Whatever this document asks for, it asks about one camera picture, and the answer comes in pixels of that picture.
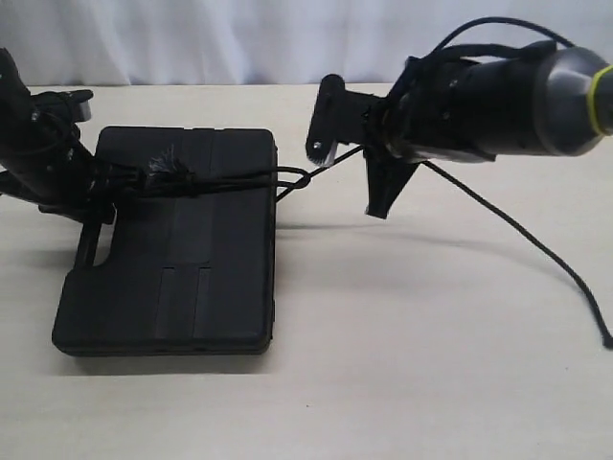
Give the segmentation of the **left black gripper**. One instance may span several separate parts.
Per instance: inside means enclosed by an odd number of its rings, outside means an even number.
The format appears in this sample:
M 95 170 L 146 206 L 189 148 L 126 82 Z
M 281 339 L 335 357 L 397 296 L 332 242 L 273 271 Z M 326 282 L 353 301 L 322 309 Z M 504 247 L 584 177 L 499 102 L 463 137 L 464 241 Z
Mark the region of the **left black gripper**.
M 92 266 L 104 225 L 114 223 L 116 211 L 106 198 L 95 195 L 99 164 L 75 137 L 60 147 L 36 157 L 28 188 L 36 196 L 39 210 L 83 223 L 79 237 L 79 266 Z M 147 183 L 142 168 L 116 163 L 107 165 L 107 187 L 112 190 L 141 190 Z

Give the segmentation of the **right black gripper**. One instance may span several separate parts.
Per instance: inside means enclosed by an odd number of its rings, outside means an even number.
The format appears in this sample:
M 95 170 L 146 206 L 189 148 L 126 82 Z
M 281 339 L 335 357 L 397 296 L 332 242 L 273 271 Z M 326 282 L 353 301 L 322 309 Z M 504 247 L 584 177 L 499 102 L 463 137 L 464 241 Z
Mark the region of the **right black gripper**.
M 386 219 L 421 156 L 416 147 L 417 96 L 404 93 L 397 100 L 375 94 L 358 95 L 364 143 L 385 158 L 366 158 L 368 182 L 367 216 Z

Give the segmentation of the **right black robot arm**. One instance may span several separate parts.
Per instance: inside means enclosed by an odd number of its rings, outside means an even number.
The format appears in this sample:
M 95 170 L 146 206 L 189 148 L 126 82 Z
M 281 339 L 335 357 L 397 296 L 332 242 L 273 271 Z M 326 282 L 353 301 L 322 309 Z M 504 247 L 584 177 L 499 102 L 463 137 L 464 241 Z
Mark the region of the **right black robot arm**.
M 499 155 L 576 157 L 612 134 L 612 66 L 550 41 L 490 62 L 449 47 L 407 64 L 366 149 L 366 215 L 387 218 L 417 167 Z

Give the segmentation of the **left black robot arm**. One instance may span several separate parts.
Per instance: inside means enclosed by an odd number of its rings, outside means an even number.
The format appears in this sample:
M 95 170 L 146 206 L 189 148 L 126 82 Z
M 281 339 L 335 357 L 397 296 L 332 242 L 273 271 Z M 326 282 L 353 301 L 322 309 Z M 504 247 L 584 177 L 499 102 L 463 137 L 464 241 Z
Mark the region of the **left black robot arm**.
M 81 223 L 78 267 L 94 263 L 116 200 L 146 182 L 142 169 L 99 158 L 81 143 L 79 124 L 90 120 L 93 96 L 89 89 L 32 93 L 2 49 L 1 193 Z

